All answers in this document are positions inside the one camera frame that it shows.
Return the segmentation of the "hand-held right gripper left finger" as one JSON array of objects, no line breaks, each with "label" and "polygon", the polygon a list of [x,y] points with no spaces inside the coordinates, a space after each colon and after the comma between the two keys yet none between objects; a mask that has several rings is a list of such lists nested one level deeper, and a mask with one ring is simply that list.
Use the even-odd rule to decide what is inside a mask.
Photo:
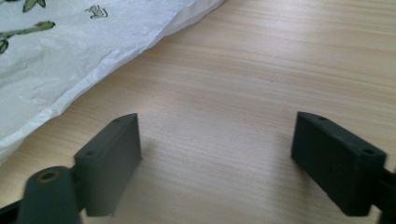
[{"label": "hand-held right gripper left finger", "polygon": [[109,122],[74,159],[78,206],[88,217],[113,214],[142,159],[137,114]]}]

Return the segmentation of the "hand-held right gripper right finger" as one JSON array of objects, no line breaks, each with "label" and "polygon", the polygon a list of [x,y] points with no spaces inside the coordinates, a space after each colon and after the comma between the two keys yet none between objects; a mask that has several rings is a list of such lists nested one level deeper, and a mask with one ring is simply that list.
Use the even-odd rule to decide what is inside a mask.
[{"label": "hand-held right gripper right finger", "polygon": [[386,153],[322,116],[297,114],[291,157],[352,217],[369,214]]}]

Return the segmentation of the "white printed plastic trash bag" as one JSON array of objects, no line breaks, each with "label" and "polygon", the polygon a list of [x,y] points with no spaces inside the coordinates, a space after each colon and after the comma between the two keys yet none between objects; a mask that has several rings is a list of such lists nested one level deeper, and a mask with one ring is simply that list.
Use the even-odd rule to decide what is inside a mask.
[{"label": "white printed plastic trash bag", "polygon": [[0,0],[0,165],[82,93],[224,0]]}]

